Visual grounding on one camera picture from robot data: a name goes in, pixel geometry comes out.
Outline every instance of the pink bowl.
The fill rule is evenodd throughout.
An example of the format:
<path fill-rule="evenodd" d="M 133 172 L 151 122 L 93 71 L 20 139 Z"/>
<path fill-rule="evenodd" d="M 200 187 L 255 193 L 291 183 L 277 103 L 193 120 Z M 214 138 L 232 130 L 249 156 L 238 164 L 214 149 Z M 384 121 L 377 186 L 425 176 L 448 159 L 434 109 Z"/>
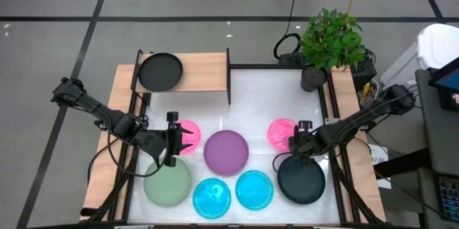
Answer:
<path fill-rule="evenodd" d="M 187 131 L 193 132 L 193 134 L 182 133 L 181 134 L 181 143 L 182 144 L 192 144 L 192 146 L 188 146 L 187 148 L 180 151 L 180 154 L 189 154 L 193 152 L 201 142 L 201 131 L 199 127 L 193 121 L 177 121 L 177 123 L 181 124 L 182 128 L 185 128 Z"/>
<path fill-rule="evenodd" d="M 278 118 L 268 128 L 268 140 L 274 149 L 287 152 L 288 137 L 293 136 L 295 122 L 288 118 Z"/>

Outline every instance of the purple plate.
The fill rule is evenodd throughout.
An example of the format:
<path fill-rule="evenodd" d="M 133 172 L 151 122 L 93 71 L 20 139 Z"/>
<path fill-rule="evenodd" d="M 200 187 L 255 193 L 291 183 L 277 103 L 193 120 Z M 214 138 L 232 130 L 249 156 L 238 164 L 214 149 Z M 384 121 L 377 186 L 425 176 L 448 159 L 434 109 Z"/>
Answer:
<path fill-rule="evenodd" d="M 237 132 L 226 130 L 211 135 L 204 146 L 204 160 L 218 175 L 230 176 L 244 168 L 249 146 Z"/>

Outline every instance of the white container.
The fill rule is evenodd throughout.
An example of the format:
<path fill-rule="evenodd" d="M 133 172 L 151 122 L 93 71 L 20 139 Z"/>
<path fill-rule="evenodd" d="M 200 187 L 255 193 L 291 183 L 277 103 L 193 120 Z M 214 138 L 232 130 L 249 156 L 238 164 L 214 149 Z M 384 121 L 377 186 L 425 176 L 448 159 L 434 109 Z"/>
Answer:
<path fill-rule="evenodd" d="M 414 85 L 415 71 L 442 68 L 459 57 L 459 29 L 446 24 L 424 28 L 413 43 L 381 76 L 384 88 L 394 84 Z"/>

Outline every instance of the monitor screen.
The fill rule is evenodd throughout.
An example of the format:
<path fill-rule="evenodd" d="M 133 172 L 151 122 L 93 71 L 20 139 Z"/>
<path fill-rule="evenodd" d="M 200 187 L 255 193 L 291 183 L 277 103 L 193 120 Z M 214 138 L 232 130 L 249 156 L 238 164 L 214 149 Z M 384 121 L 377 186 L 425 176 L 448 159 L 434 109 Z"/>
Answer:
<path fill-rule="evenodd" d="M 429 85 L 450 93 L 459 93 L 459 57 L 435 71 Z"/>
<path fill-rule="evenodd" d="M 459 68 L 439 79 L 437 84 L 459 90 Z"/>

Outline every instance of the wooden shelf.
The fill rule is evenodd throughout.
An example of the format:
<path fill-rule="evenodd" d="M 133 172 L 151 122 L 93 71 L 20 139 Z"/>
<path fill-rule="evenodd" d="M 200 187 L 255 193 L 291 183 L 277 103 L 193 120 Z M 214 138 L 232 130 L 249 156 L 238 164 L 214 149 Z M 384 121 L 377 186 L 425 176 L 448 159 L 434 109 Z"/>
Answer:
<path fill-rule="evenodd" d="M 184 66 L 179 83 L 169 92 L 226 92 L 227 53 L 172 53 Z M 140 64 L 152 54 L 142 54 Z M 136 92 L 152 93 L 137 78 Z"/>

